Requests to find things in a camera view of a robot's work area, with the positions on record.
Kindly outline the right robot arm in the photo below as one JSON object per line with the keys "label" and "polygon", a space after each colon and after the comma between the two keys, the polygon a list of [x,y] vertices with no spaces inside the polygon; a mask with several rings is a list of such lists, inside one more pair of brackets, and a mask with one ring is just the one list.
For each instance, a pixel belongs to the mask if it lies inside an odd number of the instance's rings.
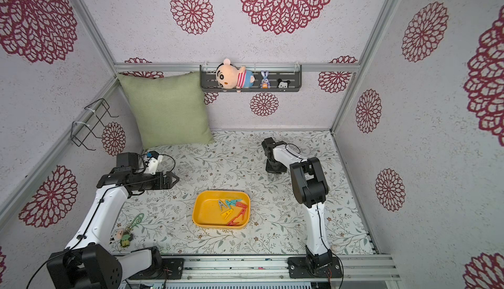
{"label": "right robot arm", "polygon": [[293,145],[266,138],[261,143],[266,155],[266,171],[270,174],[289,172],[293,194],[302,205],[307,226],[306,256],[287,259],[290,278],[342,279],[344,267],[333,254],[327,239],[324,210],[329,186],[322,165],[316,157],[304,157]]}

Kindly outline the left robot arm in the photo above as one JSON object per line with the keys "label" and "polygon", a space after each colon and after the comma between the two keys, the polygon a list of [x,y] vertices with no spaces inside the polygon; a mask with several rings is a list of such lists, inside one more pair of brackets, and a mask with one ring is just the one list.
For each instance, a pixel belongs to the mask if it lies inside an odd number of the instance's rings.
{"label": "left robot arm", "polygon": [[104,245],[127,199],[168,190],[179,182],[173,171],[157,168],[166,156],[156,151],[121,153],[116,167],[101,177],[83,223],[62,252],[43,263],[55,288],[119,288],[128,280],[180,279],[184,261],[168,260],[157,247],[116,257]]}

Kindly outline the yellow plastic storage box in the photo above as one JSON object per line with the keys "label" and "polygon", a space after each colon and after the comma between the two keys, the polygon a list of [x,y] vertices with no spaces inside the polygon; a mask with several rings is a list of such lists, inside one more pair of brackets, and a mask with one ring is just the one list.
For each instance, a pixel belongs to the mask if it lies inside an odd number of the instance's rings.
{"label": "yellow plastic storage box", "polygon": [[243,229],[251,215],[251,199],[242,191],[204,191],[196,197],[193,222],[210,229]]}

